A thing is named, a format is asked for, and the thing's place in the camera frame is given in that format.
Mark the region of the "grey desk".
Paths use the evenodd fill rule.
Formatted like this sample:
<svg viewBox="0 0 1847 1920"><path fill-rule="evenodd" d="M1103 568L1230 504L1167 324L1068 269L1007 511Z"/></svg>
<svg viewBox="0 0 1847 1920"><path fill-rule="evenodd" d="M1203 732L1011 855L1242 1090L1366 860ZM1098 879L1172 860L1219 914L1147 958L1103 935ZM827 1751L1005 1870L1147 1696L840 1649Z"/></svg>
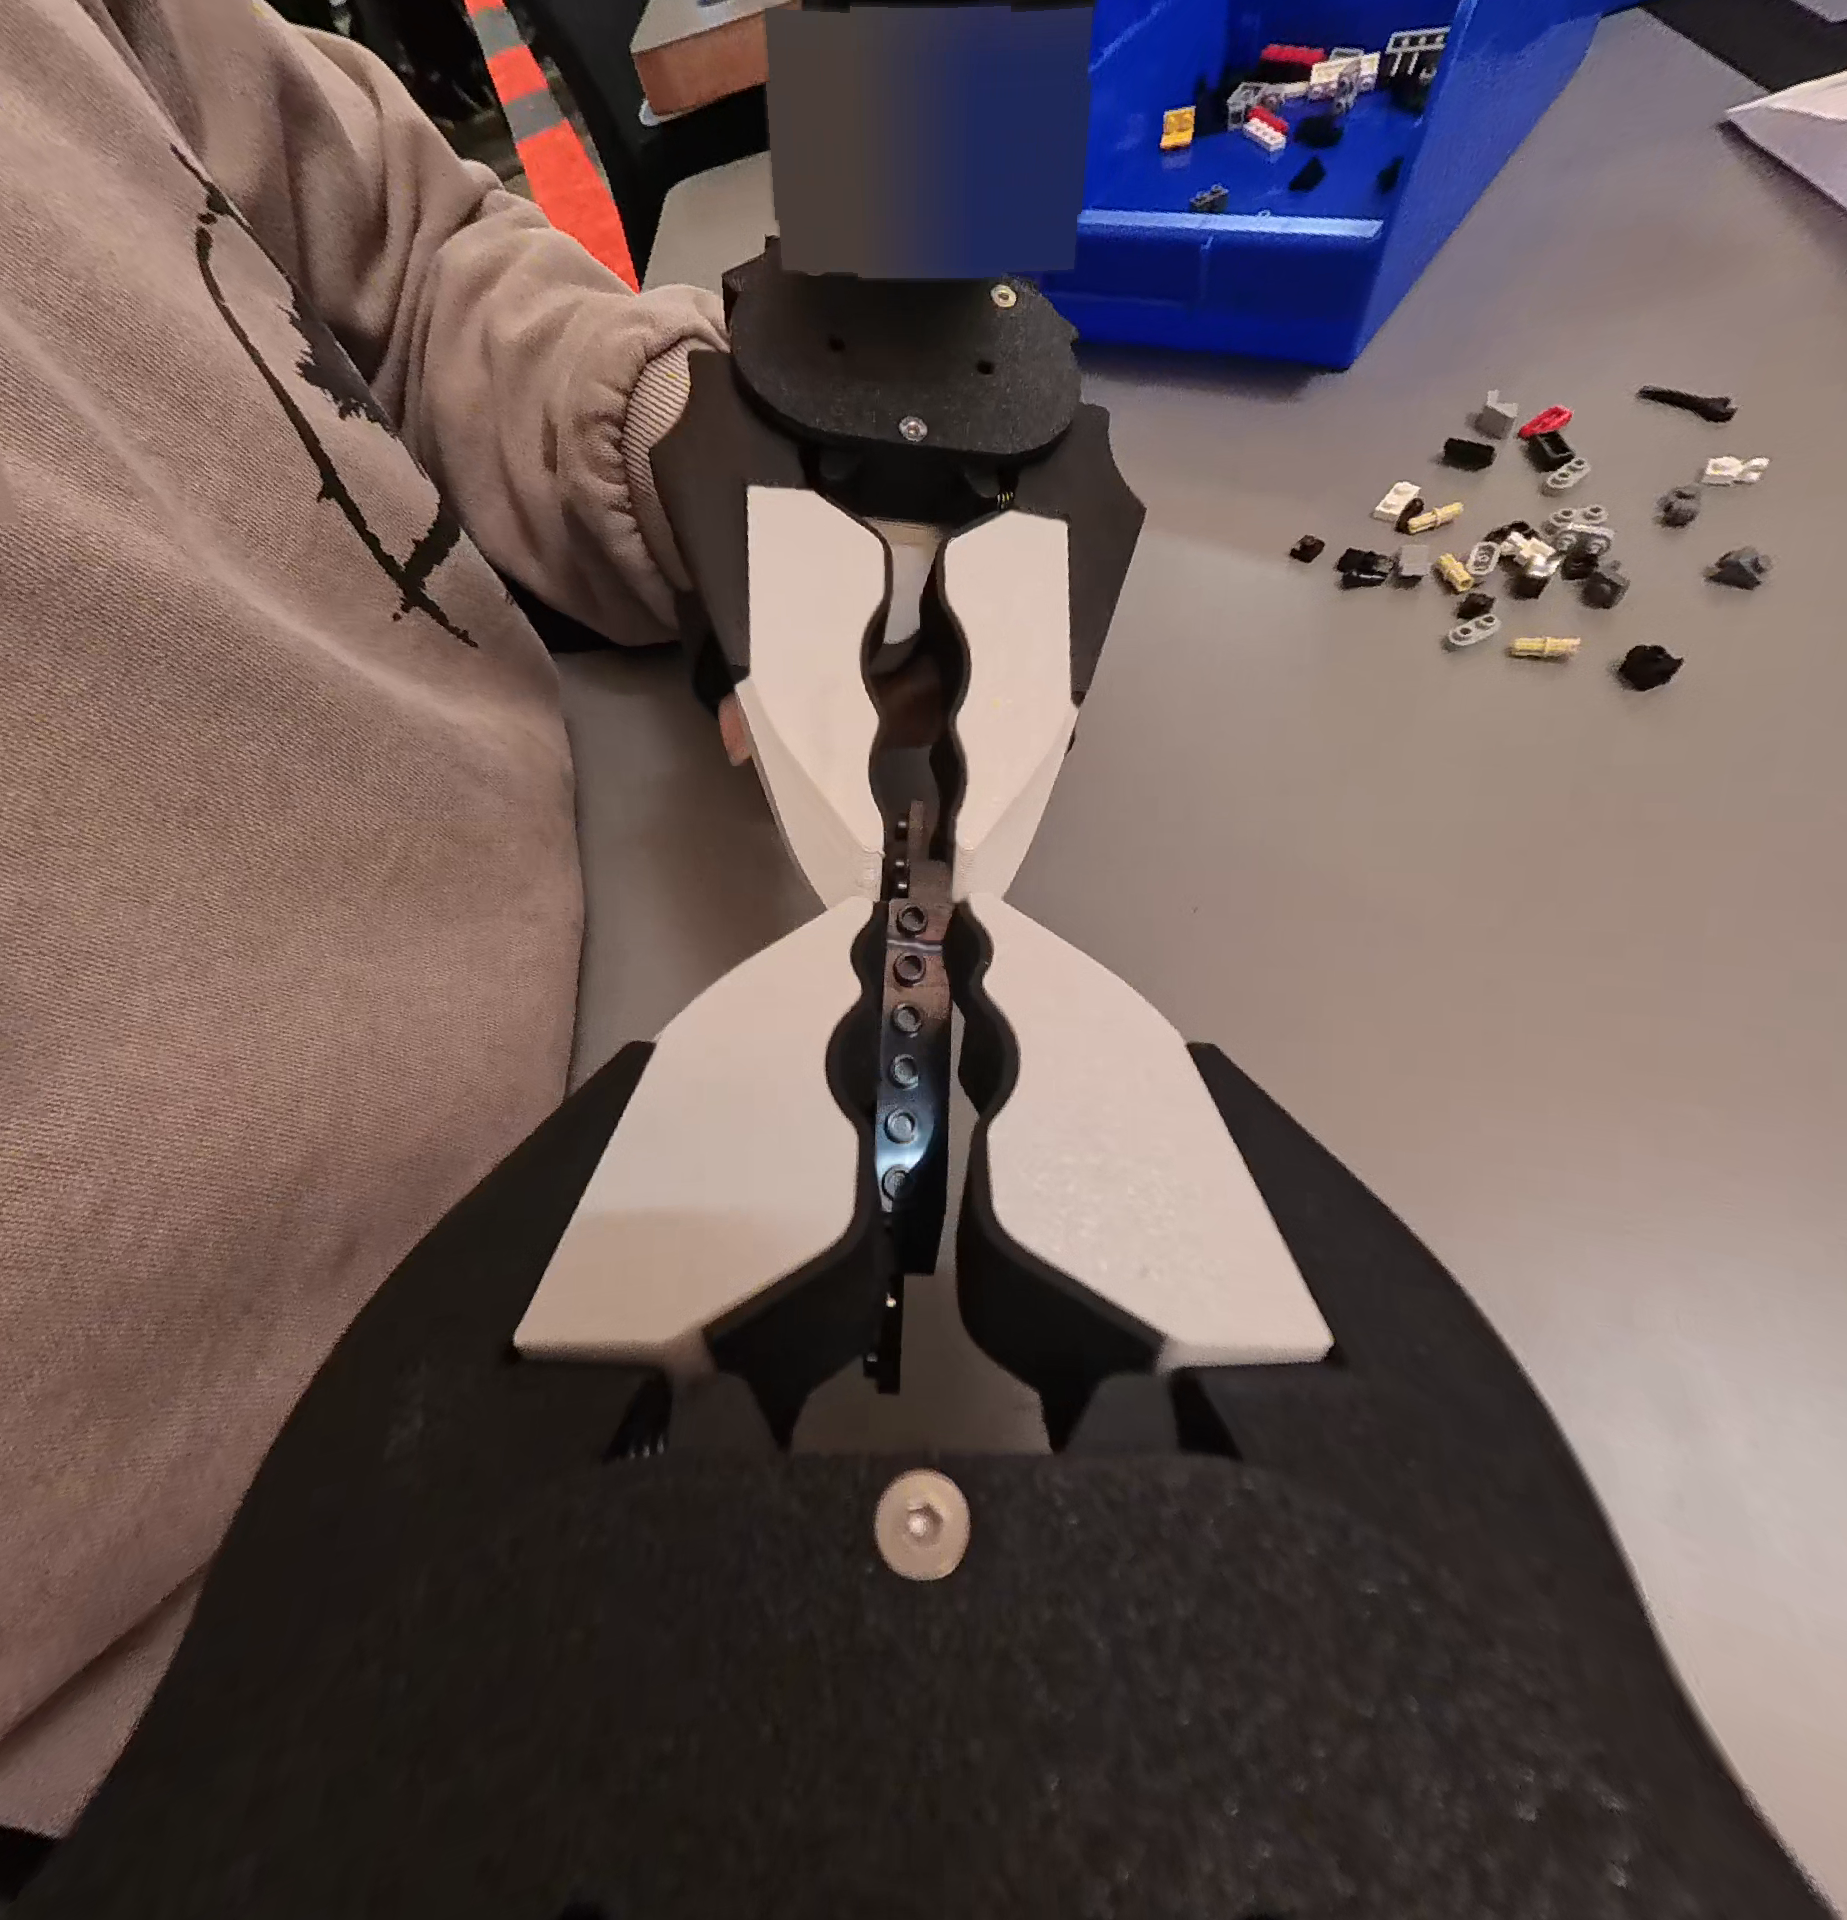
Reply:
<svg viewBox="0 0 1847 1920"><path fill-rule="evenodd" d="M1620 14L1354 369L1086 357L1149 521L1011 901L1470 1291L1847 1916L1847 216L1725 131L1748 97ZM1623 607L1526 620L1571 663L1289 557L1491 389L1577 412L1624 529ZM1721 451L1773 471L1650 528ZM1770 582L1705 584L1740 543ZM1674 685L1616 687L1639 641Z"/></svg>

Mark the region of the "black toy brick car chassis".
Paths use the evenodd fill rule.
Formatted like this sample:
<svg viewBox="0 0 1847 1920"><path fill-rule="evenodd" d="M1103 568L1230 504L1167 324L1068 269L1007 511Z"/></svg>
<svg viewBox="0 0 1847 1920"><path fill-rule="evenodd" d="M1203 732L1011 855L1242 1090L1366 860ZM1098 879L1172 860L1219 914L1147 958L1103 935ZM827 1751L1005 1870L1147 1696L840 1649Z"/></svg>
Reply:
<svg viewBox="0 0 1847 1920"><path fill-rule="evenodd" d="M934 1274L947 1213L954 997L946 939L954 901L933 829L924 801L890 829L881 902L875 1177L890 1275L864 1361L881 1395L901 1391L907 1284Z"/></svg>

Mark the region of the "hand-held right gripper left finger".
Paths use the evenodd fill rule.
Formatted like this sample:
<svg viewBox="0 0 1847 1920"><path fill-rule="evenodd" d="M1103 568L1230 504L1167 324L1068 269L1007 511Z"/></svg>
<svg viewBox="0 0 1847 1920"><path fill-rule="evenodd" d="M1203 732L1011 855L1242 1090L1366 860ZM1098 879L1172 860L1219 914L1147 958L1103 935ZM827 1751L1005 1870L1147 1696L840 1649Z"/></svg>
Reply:
<svg viewBox="0 0 1847 1920"><path fill-rule="evenodd" d="M515 1332L527 1359L709 1365L711 1330L836 1246L857 1130L832 1092L859 1004L845 901L725 973L656 1037Z"/></svg>

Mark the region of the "small blue plastic bin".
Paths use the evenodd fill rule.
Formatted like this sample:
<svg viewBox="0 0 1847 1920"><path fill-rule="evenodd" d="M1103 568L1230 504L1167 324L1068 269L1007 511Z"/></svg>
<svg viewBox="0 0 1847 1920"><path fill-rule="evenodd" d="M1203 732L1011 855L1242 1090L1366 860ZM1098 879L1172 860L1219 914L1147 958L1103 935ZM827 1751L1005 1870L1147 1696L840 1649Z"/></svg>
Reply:
<svg viewBox="0 0 1847 1920"><path fill-rule="evenodd" d="M1098 5L1077 258L1045 294L1086 342L1349 369L1577 75L1592 3ZM1195 222L1165 211L1160 121L1267 40L1450 27L1400 187Z"/></svg>

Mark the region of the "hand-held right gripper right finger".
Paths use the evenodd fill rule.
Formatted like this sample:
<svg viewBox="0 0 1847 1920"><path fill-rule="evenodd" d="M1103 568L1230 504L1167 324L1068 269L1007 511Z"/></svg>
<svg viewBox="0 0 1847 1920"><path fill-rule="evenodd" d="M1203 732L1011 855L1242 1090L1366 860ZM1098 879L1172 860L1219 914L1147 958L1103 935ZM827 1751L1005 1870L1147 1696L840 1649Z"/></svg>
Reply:
<svg viewBox="0 0 1847 1920"><path fill-rule="evenodd" d="M1000 1365L1312 1364L1334 1349L1174 1025L999 896L954 922L975 1115L961 1311Z"/></svg>

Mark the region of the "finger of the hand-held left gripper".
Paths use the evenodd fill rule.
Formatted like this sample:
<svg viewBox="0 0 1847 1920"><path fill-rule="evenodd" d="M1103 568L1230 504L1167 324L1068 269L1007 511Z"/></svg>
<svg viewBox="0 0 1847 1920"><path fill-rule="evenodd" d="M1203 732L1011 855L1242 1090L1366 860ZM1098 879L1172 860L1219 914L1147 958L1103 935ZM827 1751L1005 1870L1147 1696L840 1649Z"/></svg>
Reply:
<svg viewBox="0 0 1847 1920"><path fill-rule="evenodd" d="M779 829L821 901L875 901L885 824L870 787L887 541L819 494L746 494L743 729Z"/></svg>
<svg viewBox="0 0 1847 1920"><path fill-rule="evenodd" d="M941 599L967 661L954 709L954 894L1000 896L1037 837L1077 720L1065 524L995 516L952 536Z"/></svg>

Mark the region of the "person's left forearm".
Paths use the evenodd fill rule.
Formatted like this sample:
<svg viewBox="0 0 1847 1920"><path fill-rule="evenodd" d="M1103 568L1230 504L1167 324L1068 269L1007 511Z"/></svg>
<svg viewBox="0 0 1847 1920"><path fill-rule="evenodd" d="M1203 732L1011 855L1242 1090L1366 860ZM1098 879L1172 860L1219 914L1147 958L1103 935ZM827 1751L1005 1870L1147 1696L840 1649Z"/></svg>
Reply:
<svg viewBox="0 0 1847 1920"><path fill-rule="evenodd" d="M677 637L691 573L651 451L722 355L720 301L633 291L526 200L494 190L434 255L406 425L481 553L616 646Z"/></svg>

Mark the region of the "heap of mixed colourful bricks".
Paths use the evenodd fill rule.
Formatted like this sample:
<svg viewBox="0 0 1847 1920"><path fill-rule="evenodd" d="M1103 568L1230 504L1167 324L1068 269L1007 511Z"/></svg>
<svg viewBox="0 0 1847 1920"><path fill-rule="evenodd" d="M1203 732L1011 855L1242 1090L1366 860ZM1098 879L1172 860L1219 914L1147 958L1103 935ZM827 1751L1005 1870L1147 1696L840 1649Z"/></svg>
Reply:
<svg viewBox="0 0 1847 1920"><path fill-rule="evenodd" d="M1334 196L1391 196L1406 171L1448 51L1450 27L1364 42L1259 44L1217 81L1199 79L1160 121L1165 211L1195 222L1283 213Z"/></svg>

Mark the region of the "pile of loose toy bricks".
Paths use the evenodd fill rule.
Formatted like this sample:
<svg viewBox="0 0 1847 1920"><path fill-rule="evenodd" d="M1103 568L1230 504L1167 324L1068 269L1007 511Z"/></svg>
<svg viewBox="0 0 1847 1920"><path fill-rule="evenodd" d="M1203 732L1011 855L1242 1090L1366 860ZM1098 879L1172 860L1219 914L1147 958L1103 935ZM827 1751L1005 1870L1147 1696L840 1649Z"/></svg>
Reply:
<svg viewBox="0 0 1847 1920"><path fill-rule="evenodd" d="M1441 647L1450 657L1503 649L1506 661L1560 665L1577 661L1581 634L1517 632L1526 615L1550 595L1573 599L1567 613L1614 613L1635 586L1623 528L1612 511L1588 498L1592 463L1573 445L1577 412L1552 404L1524 412L1503 390L1488 390L1466 419L1463 432L1442 442L1439 465L1452 477L1479 481L1510 459L1531 471L1536 487L1535 520L1510 516L1497 525L1468 525L1461 499L1441 501L1435 489L1404 479L1391 485L1370 511L1372 528L1388 545L1346 545L1335 556L1329 545L1305 534L1293 543L1293 564L1317 567L1329 557L1337 589L1420 591L1435 587ZM1696 528L1707 499L1744 494L1773 471L1765 452L1710 452L1704 465L1665 489L1650 512L1650 528L1672 534ZM1731 591L1752 591L1773 576L1774 557L1765 547L1740 543L1704 568L1704 582ZM1630 693L1667 688L1685 670L1685 658L1661 641L1639 641L1607 667L1616 687Z"/></svg>

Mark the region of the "white paper bag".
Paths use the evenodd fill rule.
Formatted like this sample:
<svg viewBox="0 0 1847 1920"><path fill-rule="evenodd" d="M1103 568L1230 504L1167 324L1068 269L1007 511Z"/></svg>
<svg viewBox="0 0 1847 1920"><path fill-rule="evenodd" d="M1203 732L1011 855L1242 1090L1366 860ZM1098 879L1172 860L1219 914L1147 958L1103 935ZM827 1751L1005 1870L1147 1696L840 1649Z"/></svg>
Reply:
<svg viewBox="0 0 1847 1920"><path fill-rule="evenodd" d="M1847 70L1731 107L1727 125L1847 211Z"/></svg>

